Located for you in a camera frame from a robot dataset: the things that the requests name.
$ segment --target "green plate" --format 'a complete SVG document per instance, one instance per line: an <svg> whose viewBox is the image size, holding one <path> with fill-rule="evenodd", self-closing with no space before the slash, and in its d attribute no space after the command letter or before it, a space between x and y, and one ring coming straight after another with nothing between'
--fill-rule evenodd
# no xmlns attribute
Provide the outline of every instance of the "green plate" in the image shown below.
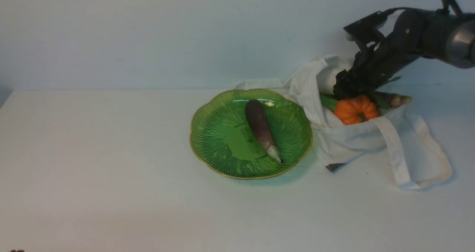
<svg viewBox="0 0 475 252"><path fill-rule="evenodd" d="M246 123L244 107L259 99L284 164L267 156ZM214 171L236 179L266 179L295 166L312 146L312 130L304 110L266 89L229 90L198 109L191 121L190 145Z"/></svg>

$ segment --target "pumpkin stem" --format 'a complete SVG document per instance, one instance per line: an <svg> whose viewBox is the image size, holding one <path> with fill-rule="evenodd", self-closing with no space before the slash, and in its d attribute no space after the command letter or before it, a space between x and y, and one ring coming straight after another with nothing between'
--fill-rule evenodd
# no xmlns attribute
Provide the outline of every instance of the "pumpkin stem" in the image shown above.
<svg viewBox="0 0 475 252"><path fill-rule="evenodd" d="M364 115L364 113L358 113L358 116L361 118L361 122L366 121L366 115Z"/></svg>

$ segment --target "white tote bag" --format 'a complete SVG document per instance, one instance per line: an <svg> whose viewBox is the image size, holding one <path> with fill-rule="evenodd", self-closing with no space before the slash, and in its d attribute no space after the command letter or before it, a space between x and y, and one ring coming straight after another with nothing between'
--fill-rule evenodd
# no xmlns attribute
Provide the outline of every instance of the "white tote bag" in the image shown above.
<svg viewBox="0 0 475 252"><path fill-rule="evenodd" d="M314 135L317 159L331 172L364 155L387 147L394 178L401 189L415 190L445 181L452 175L446 154L432 138L420 115L407 105L382 113L375 119L344 125L322 107L319 93L333 94L335 77L351 62L336 55L317 56L282 83L278 79L244 81L236 88L289 88L286 97L303 107Z"/></svg>

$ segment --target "white table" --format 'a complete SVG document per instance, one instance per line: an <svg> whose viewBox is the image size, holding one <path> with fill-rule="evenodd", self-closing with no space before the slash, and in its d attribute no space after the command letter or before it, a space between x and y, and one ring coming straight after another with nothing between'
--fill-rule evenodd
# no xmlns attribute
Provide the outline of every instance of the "white table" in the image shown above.
<svg viewBox="0 0 475 252"><path fill-rule="evenodd" d="M475 86L407 86L453 177L399 190L387 154L236 181L190 150L223 90L16 91L0 109L0 251L473 252Z"/></svg>

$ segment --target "white wall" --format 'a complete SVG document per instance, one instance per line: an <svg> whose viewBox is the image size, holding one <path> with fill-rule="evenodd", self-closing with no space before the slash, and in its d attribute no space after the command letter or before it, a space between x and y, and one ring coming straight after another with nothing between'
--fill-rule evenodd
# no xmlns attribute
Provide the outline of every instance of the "white wall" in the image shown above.
<svg viewBox="0 0 475 252"><path fill-rule="evenodd" d="M458 0L475 12L473 0ZM0 86L232 86L285 78L316 54L353 56L343 26L440 0L0 0ZM401 83L473 83L475 70L419 61Z"/></svg>

